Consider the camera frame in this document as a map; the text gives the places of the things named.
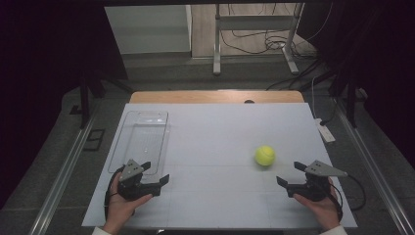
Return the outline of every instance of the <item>yellow tennis ball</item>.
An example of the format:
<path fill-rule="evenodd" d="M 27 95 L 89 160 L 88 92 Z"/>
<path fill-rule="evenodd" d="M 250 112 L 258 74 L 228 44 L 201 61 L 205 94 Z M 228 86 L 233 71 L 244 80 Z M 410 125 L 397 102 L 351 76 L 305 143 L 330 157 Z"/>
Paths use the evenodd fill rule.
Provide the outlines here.
<path fill-rule="evenodd" d="M 275 152 L 271 147 L 262 145 L 255 151 L 255 160 L 259 165 L 272 165 L 275 160 Z"/>

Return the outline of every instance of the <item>finger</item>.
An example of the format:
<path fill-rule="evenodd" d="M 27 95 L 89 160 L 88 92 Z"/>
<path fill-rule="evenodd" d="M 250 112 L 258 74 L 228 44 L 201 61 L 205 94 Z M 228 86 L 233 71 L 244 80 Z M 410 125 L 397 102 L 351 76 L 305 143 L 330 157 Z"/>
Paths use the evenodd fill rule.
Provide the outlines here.
<path fill-rule="evenodd" d="M 141 197 L 141 198 L 139 198 L 135 201 L 129 202 L 129 204 L 131 205 L 132 208 L 136 209 L 136 208 L 140 207 L 141 205 L 149 202 L 150 199 L 152 199 L 152 198 L 153 198 L 153 195 L 148 194 L 148 195 L 145 195 L 145 196 L 143 196 L 143 197 Z"/>
<path fill-rule="evenodd" d="M 337 194 L 335 191 L 335 187 L 333 186 L 333 180 L 329 177 L 329 183 L 330 183 L 330 194 L 333 195 L 333 197 L 337 200 Z"/>
<path fill-rule="evenodd" d="M 311 201 L 309 201 L 307 198 L 303 197 L 300 194 L 294 194 L 293 196 L 299 203 L 303 204 L 304 206 L 308 207 L 310 206 Z"/>
<path fill-rule="evenodd" d="M 114 177 L 113 184 L 111 185 L 111 194 L 118 192 L 118 182 L 121 177 L 121 172 L 117 173 Z"/>

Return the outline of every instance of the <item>human hand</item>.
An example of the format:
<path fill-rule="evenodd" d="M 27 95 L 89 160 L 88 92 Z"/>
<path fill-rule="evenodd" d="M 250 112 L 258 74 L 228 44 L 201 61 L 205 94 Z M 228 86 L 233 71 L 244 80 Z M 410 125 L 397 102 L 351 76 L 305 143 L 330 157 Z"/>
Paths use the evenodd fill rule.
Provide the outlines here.
<path fill-rule="evenodd" d="M 104 231 L 111 234 L 117 234 L 124 225 L 124 223 L 134 213 L 135 209 L 147 203 L 150 199 L 153 198 L 153 195 L 149 194 L 135 201 L 126 201 L 117 193 L 120 176 L 121 173 L 118 173 L 115 176 L 113 184 L 111 186 L 111 197 L 109 202 L 108 216 L 107 221 L 103 227 Z"/>
<path fill-rule="evenodd" d="M 337 195 L 335 189 L 331 188 L 331 194 L 337 200 Z M 323 227 L 325 231 L 335 228 L 340 225 L 339 216 L 334 203 L 329 199 L 325 198 L 320 202 L 313 202 L 308 200 L 307 198 L 299 195 L 294 194 L 294 198 L 304 206 L 308 207 L 315 215 L 317 221 Z"/>

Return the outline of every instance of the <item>transparent tray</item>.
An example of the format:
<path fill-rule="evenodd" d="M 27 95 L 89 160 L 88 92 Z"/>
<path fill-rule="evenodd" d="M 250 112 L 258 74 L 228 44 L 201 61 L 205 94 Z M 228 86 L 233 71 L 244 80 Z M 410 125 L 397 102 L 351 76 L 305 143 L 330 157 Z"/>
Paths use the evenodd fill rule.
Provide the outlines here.
<path fill-rule="evenodd" d="M 139 165 L 151 162 L 152 166 L 144 175 L 158 174 L 167 136 L 167 119 L 167 112 L 128 112 L 116 140 L 109 172 L 114 173 L 132 159 Z"/>

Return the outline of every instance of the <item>metal stand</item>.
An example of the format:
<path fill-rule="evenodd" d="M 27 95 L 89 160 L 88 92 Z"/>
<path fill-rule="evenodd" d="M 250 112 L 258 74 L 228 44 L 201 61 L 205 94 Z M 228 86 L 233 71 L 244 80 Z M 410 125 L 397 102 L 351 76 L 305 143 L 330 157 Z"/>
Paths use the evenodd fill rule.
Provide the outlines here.
<path fill-rule="evenodd" d="M 220 16 L 219 4 L 216 4 L 213 74 L 220 74 L 220 30 L 289 30 L 282 52 L 291 73 L 299 74 L 293 60 L 291 44 L 299 24 L 302 5 L 303 3 L 298 4 L 293 16 Z"/>

